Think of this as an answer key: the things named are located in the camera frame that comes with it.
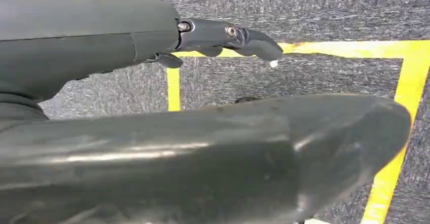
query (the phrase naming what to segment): bolt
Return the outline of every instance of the bolt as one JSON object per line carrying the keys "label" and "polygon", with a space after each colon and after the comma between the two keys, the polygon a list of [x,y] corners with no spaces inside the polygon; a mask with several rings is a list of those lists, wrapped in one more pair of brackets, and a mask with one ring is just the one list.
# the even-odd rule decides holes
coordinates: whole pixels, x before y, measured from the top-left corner
{"label": "bolt", "polygon": [[237,36],[236,27],[234,27],[234,25],[227,25],[226,26],[226,34],[230,38],[235,38]]}
{"label": "bolt", "polygon": [[189,30],[191,30],[191,26],[187,22],[181,22],[181,23],[179,23],[177,25],[177,28],[179,29],[179,31],[189,31]]}

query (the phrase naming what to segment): robotic hand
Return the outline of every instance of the robotic hand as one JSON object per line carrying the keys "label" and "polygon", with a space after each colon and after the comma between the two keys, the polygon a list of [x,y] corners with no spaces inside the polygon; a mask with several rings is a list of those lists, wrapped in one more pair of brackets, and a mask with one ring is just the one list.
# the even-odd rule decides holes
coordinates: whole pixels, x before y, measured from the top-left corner
{"label": "robotic hand", "polygon": [[157,0],[2,0],[0,10],[0,93],[36,102],[94,73],[156,61],[180,67],[177,51],[217,56],[227,48],[264,60],[282,54],[261,32],[183,19]]}
{"label": "robotic hand", "polygon": [[[282,54],[282,48],[269,36],[227,22],[188,18],[178,23],[178,30],[180,42],[175,51],[197,51],[216,57],[227,48],[243,56],[256,55],[269,61]],[[156,53],[146,62],[160,62],[169,68],[178,68],[183,63],[170,53]]]}

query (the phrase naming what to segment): yellow tape line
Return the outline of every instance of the yellow tape line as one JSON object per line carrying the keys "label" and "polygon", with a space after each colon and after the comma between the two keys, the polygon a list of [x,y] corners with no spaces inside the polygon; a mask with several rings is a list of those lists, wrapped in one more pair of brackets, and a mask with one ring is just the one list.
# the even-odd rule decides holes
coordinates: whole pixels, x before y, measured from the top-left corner
{"label": "yellow tape line", "polygon": [[[395,101],[408,109],[412,122],[415,121],[430,67],[429,47],[429,41],[416,41],[411,44],[410,50],[404,55],[396,89]],[[399,179],[405,153],[406,146],[375,176],[361,224],[384,223]]]}
{"label": "yellow tape line", "polygon": [[[395,101],[405,106],[411,114],[412,121],[415,121],[430,66],[430,41],[279,43],[279,45],[282,47],[283,53],[286,54],[319,53],[345,58],[403,58]],[[205,57],[198,52],[179,52],[175,54],[178,57]],[[243,56],[234,51],[224,49],[218,57]],[[174,79],[170,80],[178,80],[176,75],[172,75],[172,77]],[[169,109],[176,110],[180,108],[178,85],[174,86],[176,92],[172,90],[169,88]],[[384,223],[397,185],[405,152],[406,146],[376,175],[361,224]]]}
{"label": "yellow tape line", "polygon": [[[427,41],[371,41],[371,42],[318,42],[318,43],[278,43],[283,53],[321,53],[345,58],[403,58],[414,42]],[[206,57],[193,52],[174,53],[178,57]],[[242,55],[223,49],[217,57],[235,58]]]}
{"label": "yellow tape line", "polygon": [[180,74],[178,68],[168,68],[167,73],[167,103],[169,111],[181,110]]}

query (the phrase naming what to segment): robotic arm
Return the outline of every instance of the robotic arm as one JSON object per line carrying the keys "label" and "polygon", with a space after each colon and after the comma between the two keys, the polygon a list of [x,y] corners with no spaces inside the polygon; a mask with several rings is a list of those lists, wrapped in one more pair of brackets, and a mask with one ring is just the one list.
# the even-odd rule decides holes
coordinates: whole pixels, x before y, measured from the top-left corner
{"label": "robotic arm", "polygon": [[0,92],[37,102],[70,81],[142,62],[179,67],[171,54],[222,48],[275,60],[263,33],[220,21],[183,19],[155,0],[0,0]]}
{"label": "robotic arm", "polygon": [[282,54],[265,34],[159,1],[0,0],[0,222],[297,223],[405,145],[408,112],[373,96],[79,120],[47,120],[38,106],[70,80],[221,48]]}

